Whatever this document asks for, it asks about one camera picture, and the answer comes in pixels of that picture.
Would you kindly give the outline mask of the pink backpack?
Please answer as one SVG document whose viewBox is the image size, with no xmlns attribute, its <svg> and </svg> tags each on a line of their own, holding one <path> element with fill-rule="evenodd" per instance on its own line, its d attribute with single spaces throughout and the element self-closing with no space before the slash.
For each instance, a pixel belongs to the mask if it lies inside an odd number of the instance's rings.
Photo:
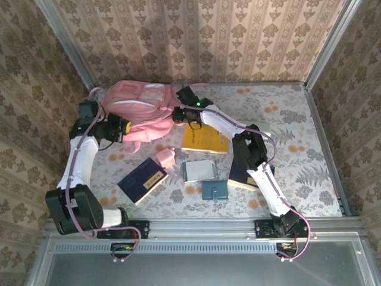
<svg viewBox="0 0 381 286">
<path fill-rule="evenodd" d="M 121 80 L 107 89 L 102 105 L 107 113 L 130 122 L 123 142 L 126 151 L 134 154 L 142 143 L 162 138 L 171 131 L 172 113 L 179 102 L 169 84 Z"/>
</svg>

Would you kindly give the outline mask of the small pink plastic container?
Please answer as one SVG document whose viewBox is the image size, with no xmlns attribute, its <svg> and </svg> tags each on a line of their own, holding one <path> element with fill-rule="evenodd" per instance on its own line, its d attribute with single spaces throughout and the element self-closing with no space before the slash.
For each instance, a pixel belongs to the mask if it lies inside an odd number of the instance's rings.
<svg viewBox="0 0 381 286">
<path fill-rule="evenodd" d="M 156 158 L 162 168 L 168 169 L 175 164 L 174 148 L 165 148 L 157 153 Z"/>
</svg>

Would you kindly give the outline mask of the plain dark blue book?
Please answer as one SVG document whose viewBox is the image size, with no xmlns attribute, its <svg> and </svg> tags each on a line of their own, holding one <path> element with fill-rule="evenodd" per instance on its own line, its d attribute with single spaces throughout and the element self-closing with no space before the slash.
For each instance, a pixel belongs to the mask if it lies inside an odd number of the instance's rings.
<svg viewBox="0 0 381 286">
<path fill-rule="evenodd" d="M 147 158 L 125 176 L 117 185 L 134 205 L 138 205 L 157 186 L 163 183 L 168 173 L 152 158 Z"/>
</svg>

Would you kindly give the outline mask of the white notebook clear cover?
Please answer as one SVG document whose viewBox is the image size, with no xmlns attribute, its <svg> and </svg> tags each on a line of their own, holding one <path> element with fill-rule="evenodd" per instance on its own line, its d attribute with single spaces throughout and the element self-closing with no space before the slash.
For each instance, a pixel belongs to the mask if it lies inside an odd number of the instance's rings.
<svg viewBox="0 0 381 286">
<path fill-rule="evenodd" d="M 182 163 L 184 183 L 212 181 L 218 179 L 217 165 L 214 160 L 198 160 Z"/>
</svg>

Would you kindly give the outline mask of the dark blue book gold drawings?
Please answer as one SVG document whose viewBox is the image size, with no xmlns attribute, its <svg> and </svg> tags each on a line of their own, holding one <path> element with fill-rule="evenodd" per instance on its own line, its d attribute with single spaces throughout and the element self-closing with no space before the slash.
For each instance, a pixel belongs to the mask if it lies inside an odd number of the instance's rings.
<svg viewBox="0 0 381 286">
<path fill-rule="evenodd" d="M 242 188 L 249 191 L 258 190 L 255 180 L 243 170 L 235 160 L 232 161 L 227 184 L 232 187 Z"/>
</svg>

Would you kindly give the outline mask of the teal blue wallet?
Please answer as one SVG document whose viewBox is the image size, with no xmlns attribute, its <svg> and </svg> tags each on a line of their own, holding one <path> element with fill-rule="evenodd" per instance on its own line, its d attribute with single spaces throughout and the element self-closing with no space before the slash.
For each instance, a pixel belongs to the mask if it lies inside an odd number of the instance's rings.
<svg viewBox="0 0 381 286">
<path fill-rule="evenodd" d="M 228 199 L 227 181 L 203 181 L 202 199 L 203 200 L 227 200 Z"/>
</svg>

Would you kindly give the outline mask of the yellow book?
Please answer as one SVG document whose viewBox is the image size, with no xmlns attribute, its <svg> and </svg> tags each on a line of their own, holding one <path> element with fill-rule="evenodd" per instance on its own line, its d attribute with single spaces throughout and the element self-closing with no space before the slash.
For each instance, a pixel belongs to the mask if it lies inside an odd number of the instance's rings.
<svg viewBox="0 0 381 286">
<path fill-rule="evenodd" d="M 209 125 L 190 123 L 185 126 L 182 150 L 227 154 L 229 140 Z"/>
</svg>

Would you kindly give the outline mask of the perforated metal strip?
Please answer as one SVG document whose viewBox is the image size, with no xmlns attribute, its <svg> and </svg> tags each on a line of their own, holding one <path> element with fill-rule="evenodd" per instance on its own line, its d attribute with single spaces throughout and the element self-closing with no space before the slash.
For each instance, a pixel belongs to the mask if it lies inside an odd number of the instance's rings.
<svg viewBox="0 0 381 286">
<path fill-rule="evenodd" d="M 61 242 L 54 254 L 111 254 L 111 242 Z M 275 254 L 276 243 L 258 242 L 142 242 L 137 254 Z"/>
</svg>

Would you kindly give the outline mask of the grey metal panel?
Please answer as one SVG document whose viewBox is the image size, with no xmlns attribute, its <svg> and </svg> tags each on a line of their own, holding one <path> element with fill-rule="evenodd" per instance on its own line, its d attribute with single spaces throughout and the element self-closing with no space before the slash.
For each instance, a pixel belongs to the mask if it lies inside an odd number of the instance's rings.
<svg viewBox="0 0 381 286">
<path fill-rule="evenodd" d="M 293 262 L 276 254 L 54 254 L 44 243 L 27 286 L 381 286 L 356 237 L 321 238 Z"/>
</svg>

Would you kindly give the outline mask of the thin aluminium edge rail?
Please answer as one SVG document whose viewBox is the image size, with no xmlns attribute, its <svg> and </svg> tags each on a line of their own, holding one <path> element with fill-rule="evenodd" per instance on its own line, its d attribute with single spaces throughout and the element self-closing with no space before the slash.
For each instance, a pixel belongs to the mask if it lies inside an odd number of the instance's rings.
<svg viewBox="0 0 381 286">
<path fill-rule="evenodd" d="M 212 83 L 190 83 L 190 82 L 173 82 L 172 86 L 181 87 L 181 86 L 260 86 L 260 85 L 274 85 L 274 86 L 283 86 L 283 85 L 296 85 L 296 86 L 305 86 L 304 82 L 299 81 L 264 81 L 264 82 L 212 82 Z"/>
</svg>

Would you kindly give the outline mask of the aluminium corner post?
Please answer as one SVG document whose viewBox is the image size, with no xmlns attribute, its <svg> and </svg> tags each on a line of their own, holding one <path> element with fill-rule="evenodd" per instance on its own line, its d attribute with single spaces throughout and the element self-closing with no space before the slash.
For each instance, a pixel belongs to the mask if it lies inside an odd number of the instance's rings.
<svg viewBox="0 0 381 286">
<path fill-rule="evenodd" d="M 345 0 L 343 7 L 335 20 L 328 36 L 319 52 L 312 68 L 305 80 L 306 90 L 311 91 L 321 75 L 328 60 L 335 51 L 340 39 L 349 26 L 354 14 L 357 12 L 362 0 Z"/>
<path fill-rule="evenodd" d="M 38 7 L 44 14 L 47 22 L 51 26 L 60 44 L 64 48 L 71 63 L 75 67 L 78 75 L 80 76 L 83 84 L 90 91 L 97 84 L 85 64 L 85 58 L 81 49 L 74 43 L 74 38 L 70 35 L 68 26 L 64 23 L 63 16 L 60 15 L 58 8 L 51 2 L 51 0 L 35 0 Z"/>
</svg>

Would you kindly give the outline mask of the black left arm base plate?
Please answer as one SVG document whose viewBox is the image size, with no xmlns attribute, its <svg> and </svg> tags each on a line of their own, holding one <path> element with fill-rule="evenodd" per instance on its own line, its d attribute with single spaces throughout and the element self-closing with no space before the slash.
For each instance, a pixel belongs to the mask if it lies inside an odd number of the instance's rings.
<svg viewBox="0 0 381 286">
<path fill-rule="evenodd" d="M 140 231 L 141 238 L 147 239 L 149 235 L 149 221 L 148 220 L 130 220 L 128 226 L 137 228 Z M 97 239 L 135 239 L 138 238 L 136 231 L 131 229 L 123 230 L 108 230 L 100 231 L 97 233 Z"/>
</svg>

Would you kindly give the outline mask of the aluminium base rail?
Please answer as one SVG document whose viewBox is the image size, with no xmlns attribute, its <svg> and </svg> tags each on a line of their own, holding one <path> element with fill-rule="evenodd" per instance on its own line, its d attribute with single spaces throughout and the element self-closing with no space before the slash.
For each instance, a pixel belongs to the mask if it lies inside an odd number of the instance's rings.
<svg viewBox="0 0 381 286">
<path fill-rule="evenodd" d="M 149 235 L 146 240 L 250 240 L 281 239 L 256 238 L 255 218 L 241 219 L 153 219 L 149 221 Z M 321 233 L 356 232 L 366 235 L 358 217 L 309 217 L 308 234 L 317 239 Z"/>
</svg>

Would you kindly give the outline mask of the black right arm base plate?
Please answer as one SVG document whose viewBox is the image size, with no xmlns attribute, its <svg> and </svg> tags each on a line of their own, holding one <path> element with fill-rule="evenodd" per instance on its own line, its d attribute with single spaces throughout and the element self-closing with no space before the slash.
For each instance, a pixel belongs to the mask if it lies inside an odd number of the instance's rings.
<svg viewBox="0 0 381 286">
<path fill-rule="evenodd" d="M 308 228 L 301 220 L 291 229 L 282 233 L 278 230 L 271 219 L 258 219 L 254 221 L 256 238 L 306 238 Z"/>
</svg>

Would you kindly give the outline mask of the aluminium side rail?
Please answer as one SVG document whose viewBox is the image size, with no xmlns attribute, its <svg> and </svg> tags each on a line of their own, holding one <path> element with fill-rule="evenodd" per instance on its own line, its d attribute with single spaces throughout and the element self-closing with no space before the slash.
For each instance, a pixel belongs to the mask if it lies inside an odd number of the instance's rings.
<svg viewBox="0 0 381 286">
<path fill-rule="evenodd" d="M 309 91 L 305 86 L 303 86 L 303 88 L 304 88 L 304 94 L 305 94 L 305 97 L 311 112 L 311 116 L 313 118 L 313 122 L 316 128 L 316 132 L 320 141 L 321 149 L 326 160 L 327 169 L 329 171 L 333 188 L 335 190 L 338 200 L 341 202 L 342 213 L 344 216 L 352 216 L 352 213 L 348 204 L 348 200 L 346 199 L 345 190 L 340 180 L 339 173 L 337 171 L 337 168 L 332 156 L 332 152 L 329 147 L 329 143 L 326 137 L 326 133 L 324 131 L 323 124 L 321 122 L 320 115 L 318 113 L 318 109 L 317 109 L 314 97 L 312 95 L 312 92 Z"/>
</svg>

